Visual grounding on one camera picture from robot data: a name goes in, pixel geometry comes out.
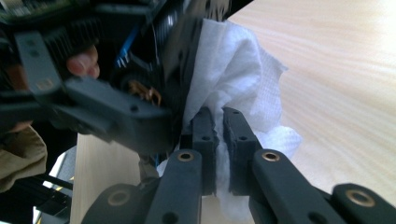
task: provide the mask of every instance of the person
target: person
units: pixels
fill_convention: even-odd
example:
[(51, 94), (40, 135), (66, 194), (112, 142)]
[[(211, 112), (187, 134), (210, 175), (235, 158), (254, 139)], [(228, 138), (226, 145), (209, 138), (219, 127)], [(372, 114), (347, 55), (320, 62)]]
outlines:
[[(68, 59), (66, 66), (76, 76), (97, 78), (100, 73), (98, 53), (92, 46)], [(14, 90), (26, 90), (20, 64), (7, 69)], [(17, 179), (50, 172), (58, 156), (76, 145), (77, 134), (56, 130), (48, 122), (20, 122), (9, 133), (11, 140), (0, 139), (0, 220), (10, 223), (32, 223), (33, 207), (15, 200), (9, 193)]]

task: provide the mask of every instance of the sleeve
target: sleeve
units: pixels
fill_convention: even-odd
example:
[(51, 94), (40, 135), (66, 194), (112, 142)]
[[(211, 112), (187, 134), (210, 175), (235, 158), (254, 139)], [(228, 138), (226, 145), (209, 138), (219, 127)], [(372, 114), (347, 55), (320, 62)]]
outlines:
[(15, 180), (46, 171), (47, 147), (38, 133), (29, 127), (5, 147), (0, 147), (0, 192)]

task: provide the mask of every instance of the paper towel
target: paper towel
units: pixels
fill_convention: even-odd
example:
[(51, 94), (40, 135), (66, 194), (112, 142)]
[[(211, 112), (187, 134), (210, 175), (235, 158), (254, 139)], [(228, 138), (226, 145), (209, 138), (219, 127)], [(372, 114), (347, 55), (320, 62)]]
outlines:
[(228, 192), (230, 164), (222, 137), (222, 108), (240, 110), (262, 147), (291, 157), (301, 137), (293, 129), (280, 125), (282, 107), (278, 81), (286, 69), (262, 49), (249, 30), (229, 21), (204, 20), (183, 126), (188, 129), (202, 106), (210, 109), (219, 138), (217, 197), (223, 214), (229, 219), (246, 220), (250, 213), (248, 197), (235, 197)]

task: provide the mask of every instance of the human hand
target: human hand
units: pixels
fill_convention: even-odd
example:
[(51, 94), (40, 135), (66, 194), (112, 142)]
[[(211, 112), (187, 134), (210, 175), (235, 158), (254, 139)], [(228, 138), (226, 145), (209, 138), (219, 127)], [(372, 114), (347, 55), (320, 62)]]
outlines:
[[(69, 58), (66, 62), (67, 69), (76, 76), (91, 76), (99, 77), (98, 52), (95, 46), (90, 47), (86, 51)], [(26, 77), (20, 65), (15, 65), (7, 70), (11, 79), (11, 83), (15, 90), (27, 90)], [(18, 122), (10, 131), (17, 133), (27, 128), (32, 124), (32, 121)]]

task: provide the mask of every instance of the light wood surface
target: light wood surface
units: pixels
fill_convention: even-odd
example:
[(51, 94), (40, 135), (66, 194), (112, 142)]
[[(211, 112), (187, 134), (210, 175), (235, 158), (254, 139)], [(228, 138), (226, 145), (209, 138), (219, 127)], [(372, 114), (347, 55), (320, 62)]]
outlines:
[[(292, 158), (314, 186), (352, 182), (396, 205), (396, 2), (256, 0), (231, 21), (289, 71), (282, 124), (304, 139)], [(135, 154), (78, 139), (72, 223), (116, 183), (137, 183)], [(232, 223), (204, 199), (202, 223)]]

